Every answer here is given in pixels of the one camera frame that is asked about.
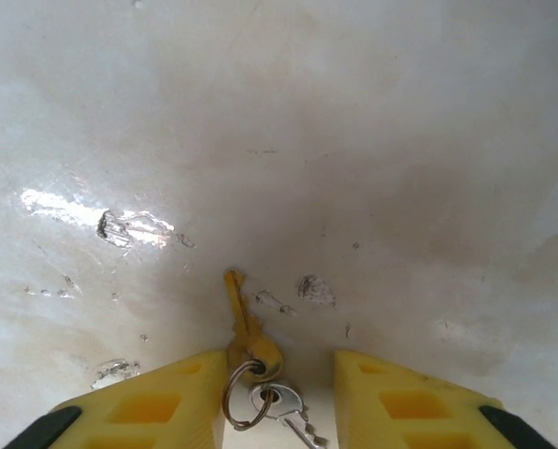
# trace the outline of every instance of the square hole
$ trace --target square hole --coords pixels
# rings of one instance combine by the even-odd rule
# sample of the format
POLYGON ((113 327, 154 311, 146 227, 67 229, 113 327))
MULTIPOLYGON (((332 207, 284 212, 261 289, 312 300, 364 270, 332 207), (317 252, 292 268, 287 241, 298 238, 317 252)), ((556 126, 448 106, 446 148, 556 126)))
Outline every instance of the square hole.
POLYGON ((95 437, 87 449, 151 449, 155 443, 154 437, 95 437))
POLYGON ((140 393, 124 398, 114 408, 107 421, 114 424, 165 423, 181 402, 173 393, 140 393))
POLYGON ((384 374, 385 372, 387 372, 381 367, 370 365, 368 363, 360 363, 358 364, 358 368, 363 374, 384 374))
POLYGON ((379 393, 380 401, 392 419, 449 418, 447 406, 430 391, 387 390, 379 393))
POLYGON ((409 449, 477 449, 466 433, 409 433, 403 436, 409 449))

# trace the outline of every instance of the silver key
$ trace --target silver key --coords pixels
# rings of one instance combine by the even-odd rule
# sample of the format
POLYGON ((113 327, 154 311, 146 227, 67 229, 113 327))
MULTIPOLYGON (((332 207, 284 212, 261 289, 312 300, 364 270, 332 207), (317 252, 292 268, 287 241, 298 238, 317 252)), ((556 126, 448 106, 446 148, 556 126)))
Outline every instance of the silver key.
POLYGON ((309 449, 322 449, 323 444, 308 431, 308 419, 304 415, 304 401, 295 390, 277 382, 257 384, 250 390, 250 402, 254 409, 260 410, 264 405, 265 395, 273 395, 273 403, 266 415, 276 419, 293 433, 309 449))

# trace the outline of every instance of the key ring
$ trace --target key ring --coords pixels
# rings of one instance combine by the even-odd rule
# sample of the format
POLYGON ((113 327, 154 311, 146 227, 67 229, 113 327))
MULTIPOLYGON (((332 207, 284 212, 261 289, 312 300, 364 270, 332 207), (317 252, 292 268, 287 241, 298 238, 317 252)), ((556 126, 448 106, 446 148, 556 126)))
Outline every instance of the key ring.
MULTIPOLYGON (((272 395, 265 395, 264 405, 260 408, 258 414, 256 414, 255 418, 251 421, 239 421, 236 420, 233 416, 231 416, 231 411, 229 410, 229 401, 231 400, 231 392, 235 387, 239 377, 243 375, 243 373, 252 370, 252 369, 259 369, 260 366, 264 366, 264 364, 260 360, 248 360, 241 364, 239 368, 235 370, 231 377, 229 377, 229 382, 227 382, 224 390, 222 391, 222 412, 224 413, 224 417, 227 419, 231 426, 238 432, 243 432, 244 430, 248 430, 254 427, 256 424, 262 421, 268 410, 270 410, 270 406, 272 405, 272 395)), ((262 387, 261 391, 265 391, 267 388, 262 387)))

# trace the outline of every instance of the white surface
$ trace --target white surface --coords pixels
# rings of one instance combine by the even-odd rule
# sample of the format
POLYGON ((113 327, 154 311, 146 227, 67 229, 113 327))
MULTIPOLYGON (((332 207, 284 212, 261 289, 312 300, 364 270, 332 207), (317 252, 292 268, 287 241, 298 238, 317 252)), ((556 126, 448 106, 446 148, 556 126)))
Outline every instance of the white surface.
POLYGON ((336 347, 558 444, 558 1, 0 2, 0 446, 107 360, 225 346, 231 266, 332 448, 336 347), (158 222, 126 252, 107 209, 158 222))

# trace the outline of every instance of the stain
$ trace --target stain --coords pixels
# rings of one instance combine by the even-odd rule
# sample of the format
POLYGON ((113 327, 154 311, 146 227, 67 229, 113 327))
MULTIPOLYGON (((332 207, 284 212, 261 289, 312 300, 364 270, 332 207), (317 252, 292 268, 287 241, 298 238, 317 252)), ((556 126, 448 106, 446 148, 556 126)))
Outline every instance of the stain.
POLYGON ((378 323, 373 313, 349 314, 347 322, 343 326, 339 317, 336 317, 334 326, 338 329, 338 335, 334 339, 336 345, 364 353, 382 354, 389 356, 390 346, 393 339, 382 333, 383 326, 378 323))
POLYGON ((489 248, 477 245, 466 226, 466 181, 446 167, 408 167, 392 196, 377 201, 374 223, 384 241, 414 259, 456 265, 488 263, 489 248))
POLYGON ((69 359, 75 363, 80 369, 89 370, 90 364, 84 355, 69 354, 69 359))
POLYGON ((336 306, 335 295, 328 284, 317 274, 308 274, 299 281, 297 295, 313 304, 336 306))
POLYGON ((193 243, 192 240, 185 234, 179 234, 179 241, 181 242, 181 245, 187 248, 195 248, 195 243, 193 243))
POLYGON ((558 234, 549 237, 528 254, 512 278, 516 282, 541 287, 547 291, 558 290, 558 234))
POLYGON ((95 381, 90 385, 92 390, 116 384, 139 375, 139 362, 128 362, 124 358, 115 358, 102 363, 96 369, 95 381))
POLYGON ((278 151, 277 150, 246 150, 246 152, 249 152, 251 154, 277 154, 278 151))
POLYGON ((291 307, 287 304, 283 304, 282 302, 280 302, 278 299, 276 299, 275 296, 272 295, 267 290, 262 290, 261 292, 258 292, 256 294, 256 302, 258 304, 263 304, 266 307, 269 307, 271 309, 275 309, 275 310, 279 311, 280 313, 282 313, 283 315, 297 316, 297 312, 295 311, 295 309, 293 307, 291 307))
POLYGON ((511 328, 491 315, 437 320, 429 330, 443 345, 441 355, 452 366, 486 376, 508 358, 515 347, 511 328))

